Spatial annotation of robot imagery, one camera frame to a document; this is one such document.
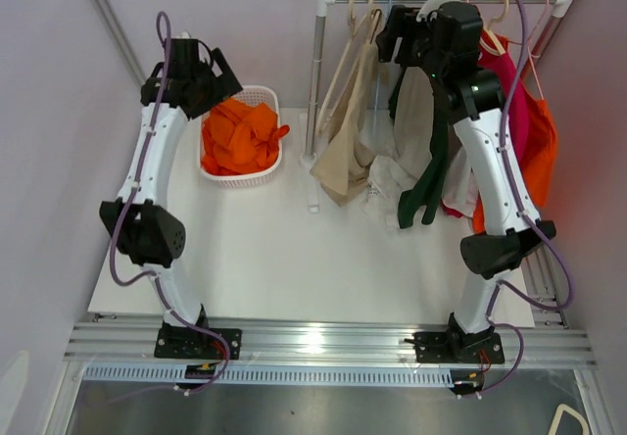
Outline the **light blue wire hanger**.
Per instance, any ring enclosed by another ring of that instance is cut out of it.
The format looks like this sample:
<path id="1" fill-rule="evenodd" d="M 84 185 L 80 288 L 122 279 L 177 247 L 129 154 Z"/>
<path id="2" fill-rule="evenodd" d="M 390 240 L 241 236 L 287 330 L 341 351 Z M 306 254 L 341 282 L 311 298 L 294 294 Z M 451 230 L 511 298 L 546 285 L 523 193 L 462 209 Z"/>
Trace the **light blue wire hanger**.
<path id="1" fill-rule="evenodd" d="M 382 16 L 388 19 L 392 7 L 393 0 L 387 0 L 382 10 Z M 373 122 L 372 132 L 375 133 L 378 126 L 379 110 L 382 108 L 381 96 L 383 93 L 383 86 L 386 84 L 387 79 L 387 66 L 386 62 L 378 64 L 378 73 L 376 78 L 375 92 L 374 92 L 374 105 L 373 105 Z"/>

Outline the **orange t shirt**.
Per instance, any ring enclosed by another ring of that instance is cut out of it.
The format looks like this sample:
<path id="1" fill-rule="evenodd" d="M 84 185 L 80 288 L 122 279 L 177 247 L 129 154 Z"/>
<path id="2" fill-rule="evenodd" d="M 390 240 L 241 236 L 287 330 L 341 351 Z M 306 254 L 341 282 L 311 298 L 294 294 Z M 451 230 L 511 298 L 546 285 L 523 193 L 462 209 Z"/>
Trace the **orange t shirt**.
<path id="1" fill-rule="evenodd" d="M 251 110 L 251 107 L 230 98 L 210 111 L 202 127 L 205 154 L 201 165 L 206 172 L 216 176 L 250 174 L 235 165 L 231 138 L 236 125 Z"/>
<path id="2" fill-rule="evenodd" d="M 267 104 L 253 108 L 235 127 L 231 138 L 233 161 L 245 173 L 268 169 L 278 159 L 279 144 L 290 131 L 278 124 Z"/>

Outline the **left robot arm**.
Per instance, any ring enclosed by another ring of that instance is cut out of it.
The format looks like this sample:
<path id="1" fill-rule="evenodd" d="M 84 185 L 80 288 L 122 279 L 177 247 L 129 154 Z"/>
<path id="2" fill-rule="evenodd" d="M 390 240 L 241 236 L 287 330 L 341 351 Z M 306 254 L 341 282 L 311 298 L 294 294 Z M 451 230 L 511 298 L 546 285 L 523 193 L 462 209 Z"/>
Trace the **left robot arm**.
<path id="1" fill-rule="evenodd" d="M 158 359 L 237 360 L 241 332 L 212 329 L 205 307 L 193 291 L 181 256 L 184 224 L 168 209 L 169 179 L 178 143 L 187 124 L 242 91 L 219 49 L 202 59 L 204 42 L 176 37 L 164 46 L 140 91 L 141 126 L 130 168 L 115 200 L 104 201 L 99 217 L 111 237 L 109 268 L 120 287 L 116 257 L 123 255 L 140 271 L 163 308 L 155 344 Z"/>

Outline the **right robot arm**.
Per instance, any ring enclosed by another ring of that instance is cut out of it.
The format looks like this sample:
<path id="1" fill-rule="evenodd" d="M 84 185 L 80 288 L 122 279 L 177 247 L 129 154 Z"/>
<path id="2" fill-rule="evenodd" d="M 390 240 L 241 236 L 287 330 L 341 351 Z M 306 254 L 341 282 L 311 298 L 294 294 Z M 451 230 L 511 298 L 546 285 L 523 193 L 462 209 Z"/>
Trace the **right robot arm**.
<path id="1" fill-rule="evenodd" d="M 419 363 L 503 363 L 501 338 L 490 320 L 498 292 L 544 237 L 555 237 L 554 223 L 540 218 L 526 191 L 499 78 L 479 65 L 482 28 L 471 4 L 447 2 L 425 19 L 415 8 L 395 5 L 376 37 L 380 61 L 426 73 L 434 125 L 454 129 L 484 210 L 484 232 L 460 242 L 469 275 L 446 330 L 419 331 L 409 340 Z"/>

